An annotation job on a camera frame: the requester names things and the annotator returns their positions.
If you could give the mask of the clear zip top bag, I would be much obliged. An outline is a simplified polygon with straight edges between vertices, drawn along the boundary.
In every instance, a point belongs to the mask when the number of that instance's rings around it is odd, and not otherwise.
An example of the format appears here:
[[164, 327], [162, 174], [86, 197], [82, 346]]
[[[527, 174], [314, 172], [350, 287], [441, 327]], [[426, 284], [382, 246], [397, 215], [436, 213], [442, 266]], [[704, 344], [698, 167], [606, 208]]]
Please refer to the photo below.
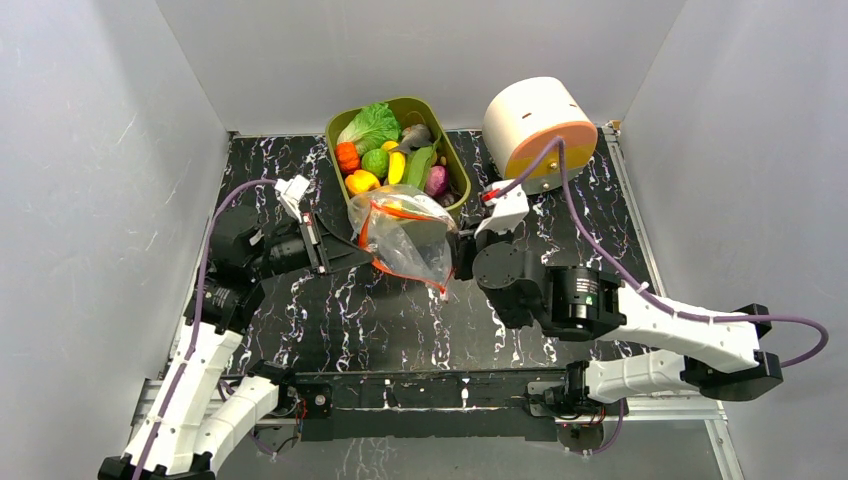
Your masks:
[[[408, 219], [394, 218], [375, 208], [380, 201], [398, 201]], [[373, 255], [372, 265], [398, 278], [421, 282], [447, 298], [453, 277], [448, 235], [458, 232], [453, 217], [423, 191], [408, 185], [388, 185], [354, 196], [348, 218], [358, 246]]]

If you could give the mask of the green leafy vegetable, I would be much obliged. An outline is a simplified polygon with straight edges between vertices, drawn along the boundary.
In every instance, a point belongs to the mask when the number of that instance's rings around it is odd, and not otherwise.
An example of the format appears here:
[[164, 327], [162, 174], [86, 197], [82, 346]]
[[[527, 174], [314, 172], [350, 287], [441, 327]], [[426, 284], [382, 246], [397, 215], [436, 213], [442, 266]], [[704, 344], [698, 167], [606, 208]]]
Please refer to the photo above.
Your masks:
[[441, 143], [442, 138], [438, 137], [431, 145], [421, 147], [409, 155], [402, 184], [424, 190], [429, 171], [438, 158]]

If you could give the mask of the yellow banana pepper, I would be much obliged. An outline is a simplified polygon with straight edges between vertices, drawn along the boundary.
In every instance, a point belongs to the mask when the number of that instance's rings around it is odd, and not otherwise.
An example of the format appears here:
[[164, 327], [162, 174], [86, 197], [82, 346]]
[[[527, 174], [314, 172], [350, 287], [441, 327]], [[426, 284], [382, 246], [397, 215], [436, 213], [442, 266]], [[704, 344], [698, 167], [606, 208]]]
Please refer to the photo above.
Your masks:
[[396, 185], [402, 182], [406, 168], [406, 155], [400, 151], [393, 151], [389, 154], [389, 166], [386, 181], [389, 185]]

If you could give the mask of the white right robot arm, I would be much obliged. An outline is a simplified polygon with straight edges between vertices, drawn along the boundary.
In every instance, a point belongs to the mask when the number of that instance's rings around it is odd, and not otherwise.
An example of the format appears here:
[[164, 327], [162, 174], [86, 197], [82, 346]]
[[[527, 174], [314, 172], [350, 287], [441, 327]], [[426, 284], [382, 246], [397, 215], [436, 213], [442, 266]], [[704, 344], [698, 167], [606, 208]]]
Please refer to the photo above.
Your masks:
[[529, 392], [552, 412], [587, 414], [631, 395], [691, 390], [719, 401], [755, 400], [783, 381], [777, 355], [761, 350], [762, 329], [745, 312], [723, 322], [683, 318], [683, 308], [640, 292], [615, 274], [546, 266], [497, 234], [449, 235], [457, 280], [473, 280], [509, 329], [538, 326], [563, 342], [624, 341], [651, 352], [612, 361], [576, 361], [560, 385]]

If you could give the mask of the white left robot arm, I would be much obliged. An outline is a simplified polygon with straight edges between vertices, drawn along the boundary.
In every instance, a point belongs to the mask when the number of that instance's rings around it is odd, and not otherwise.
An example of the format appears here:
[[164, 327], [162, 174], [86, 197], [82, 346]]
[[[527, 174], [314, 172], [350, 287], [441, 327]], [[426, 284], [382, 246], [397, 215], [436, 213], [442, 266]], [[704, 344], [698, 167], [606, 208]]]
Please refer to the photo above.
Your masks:
[[98, 478], [215, 478], [261, 418], [290, 415], [303, 402], [293, 370], [261, 360], [214, 413], [207, 411], [265, 298], [263, 281], [304, 269], [346, 272], [372, 259], [312, 213], [294, 213], [264, 231], [253, 209], [220, 208], [171, 366], [124, 453], [105, 458]]

